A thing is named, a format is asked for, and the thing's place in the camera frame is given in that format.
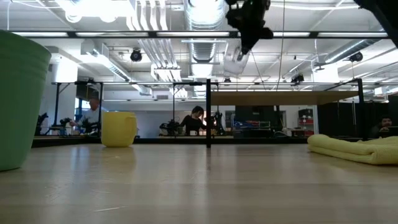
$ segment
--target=table surface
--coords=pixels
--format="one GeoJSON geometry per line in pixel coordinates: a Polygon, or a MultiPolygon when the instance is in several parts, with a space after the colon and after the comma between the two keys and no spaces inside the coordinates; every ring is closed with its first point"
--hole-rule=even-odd
{"type": "Polygon", "coordinates": [[[398,167],[300,145],[32,149],[0,173],[0,223],[398,223],[398,167]]]}

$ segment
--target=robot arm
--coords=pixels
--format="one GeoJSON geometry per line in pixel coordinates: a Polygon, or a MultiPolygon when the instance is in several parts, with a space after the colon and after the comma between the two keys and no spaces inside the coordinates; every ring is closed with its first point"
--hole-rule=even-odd
{"type": "Polygon", "coordinates": [[[260,38],[272,39],[274,33],[264,27],[264,16],[269,10],[271,0],[245,0],[239,8],[238,0],[225,0],[229,5],[226,15],[228,24],[241,33],[242,54],[246,55],[260,38]]]}

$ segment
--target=wooden shelf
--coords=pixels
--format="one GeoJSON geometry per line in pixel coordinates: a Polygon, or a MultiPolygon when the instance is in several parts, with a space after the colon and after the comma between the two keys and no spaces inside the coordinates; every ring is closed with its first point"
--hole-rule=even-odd
{"type": "Polygon", "coordinates": [[[324,105],[357,96],[357,91],[212,92],[212,105],[324,105]]]}

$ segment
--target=black shirt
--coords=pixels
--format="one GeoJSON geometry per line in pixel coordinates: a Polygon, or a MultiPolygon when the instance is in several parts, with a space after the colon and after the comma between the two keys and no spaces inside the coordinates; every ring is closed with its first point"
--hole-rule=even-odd
{"type": "Polygon", "coordinates": [[[199,135],[199,128],[206,129],[206,125],[202,123],[200,119],[192,118],[187,115],[181,122],[181,126],[185,126],[185,134],[190,135],[190,131],[196,131],[199,135]]]}

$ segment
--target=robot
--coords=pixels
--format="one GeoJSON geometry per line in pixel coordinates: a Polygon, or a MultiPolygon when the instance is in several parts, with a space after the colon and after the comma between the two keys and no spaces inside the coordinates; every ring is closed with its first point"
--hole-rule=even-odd
{"type": "MultiPolygon", "coordinates": [[[[269,10],[271,0],[244,0],[239,8],[238,0],[225,0],[229,5],[226,14],[228,24],[241,33],[241,53],[246,55],[259,39],[272,39],[274,33],[264,27],[264,16],[269,10]]],[[[395,1],[354,0],[360,9],[371,11],[398,47],[398,23],[396,23],[395,1]]]]}

